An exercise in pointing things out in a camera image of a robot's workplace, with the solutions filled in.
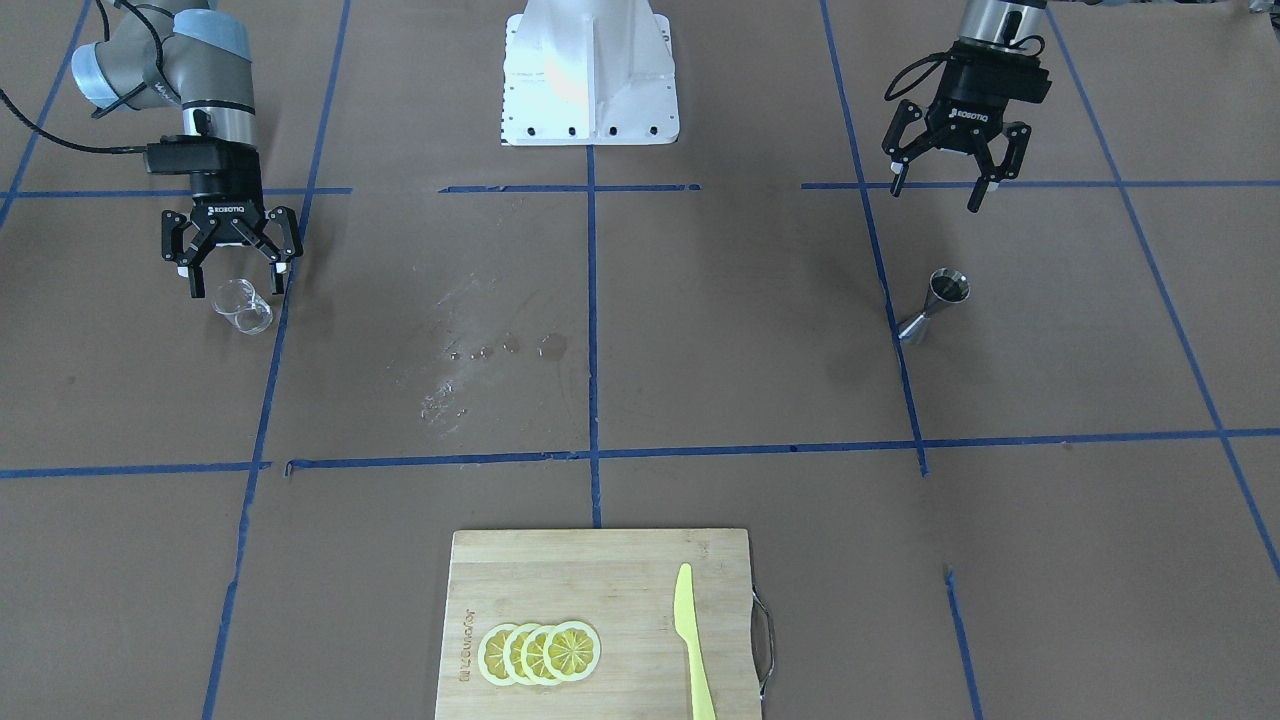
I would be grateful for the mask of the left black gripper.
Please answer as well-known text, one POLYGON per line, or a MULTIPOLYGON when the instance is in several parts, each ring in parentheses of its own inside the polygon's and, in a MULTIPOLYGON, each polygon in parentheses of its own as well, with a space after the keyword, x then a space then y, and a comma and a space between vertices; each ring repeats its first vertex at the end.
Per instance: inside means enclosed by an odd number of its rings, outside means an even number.
POLYGON ((882 142, 890 156, 893 178, 890 195, 900 197, 910 164, 934 149, 973 156, 980 174, 966 201, 969 213, 978 213, 986 195, 1001 181, 1014 179, 1030 141, 1030 127, 1006 123, 1001 106, 957 102, 940 94, 923 109, 904 99, 897 105, 882 142))

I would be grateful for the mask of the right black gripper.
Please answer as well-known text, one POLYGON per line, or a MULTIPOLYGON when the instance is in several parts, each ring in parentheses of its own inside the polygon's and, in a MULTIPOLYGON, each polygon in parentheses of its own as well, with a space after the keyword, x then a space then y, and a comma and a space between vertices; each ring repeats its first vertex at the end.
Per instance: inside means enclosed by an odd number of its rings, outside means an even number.
POLYGON ((189 296, 206 297, 204 259, 236 245, 255 247, 271 263, 271 295, 283 295, 292 261, 303 255, 294 211, 265 208, 259 170, 191 172, 189 184, 191 213, 163 214, 163 259, 186 270, 189 296))

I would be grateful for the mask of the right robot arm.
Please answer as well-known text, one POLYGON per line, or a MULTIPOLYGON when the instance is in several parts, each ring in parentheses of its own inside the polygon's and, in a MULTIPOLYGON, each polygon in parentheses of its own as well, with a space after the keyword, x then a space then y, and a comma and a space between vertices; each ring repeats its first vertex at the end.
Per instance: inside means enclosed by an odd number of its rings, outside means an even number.
POLYGON ((189 179, 191 210, 161 217, 163 258, 201 299, 204 260, 214 249, 253 247, 271 264, 273 293, 283 293, 305 247, 294 211, 264 204, 247 29, 214 1, 118 8, 125 15, 116 31, 74 50, 70 68, 96 118, 120 109, 182 114, 179 135, 142 150, 150 174, 189 179))

